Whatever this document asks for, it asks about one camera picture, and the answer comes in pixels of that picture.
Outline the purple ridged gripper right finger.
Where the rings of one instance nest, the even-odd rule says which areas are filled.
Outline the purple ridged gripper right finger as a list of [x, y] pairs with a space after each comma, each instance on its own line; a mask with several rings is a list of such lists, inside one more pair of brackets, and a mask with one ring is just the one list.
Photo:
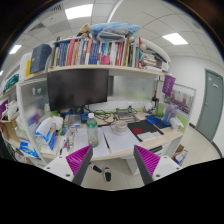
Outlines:
[[160, 161], [160, 157], [138, 145], [134, 146], [133, 155], [137, 162], [143, 183], [145, 185], [152, 183], [152, 176]]

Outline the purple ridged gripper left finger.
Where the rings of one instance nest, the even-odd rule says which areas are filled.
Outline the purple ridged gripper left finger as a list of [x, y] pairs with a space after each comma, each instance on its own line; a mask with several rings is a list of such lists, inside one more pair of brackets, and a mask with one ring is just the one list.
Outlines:
[[67, 163], [74, 175], [72, 182], [81, 185], [90, 160], [93, 155], [93, 147], [85, 146], [66, 157]]

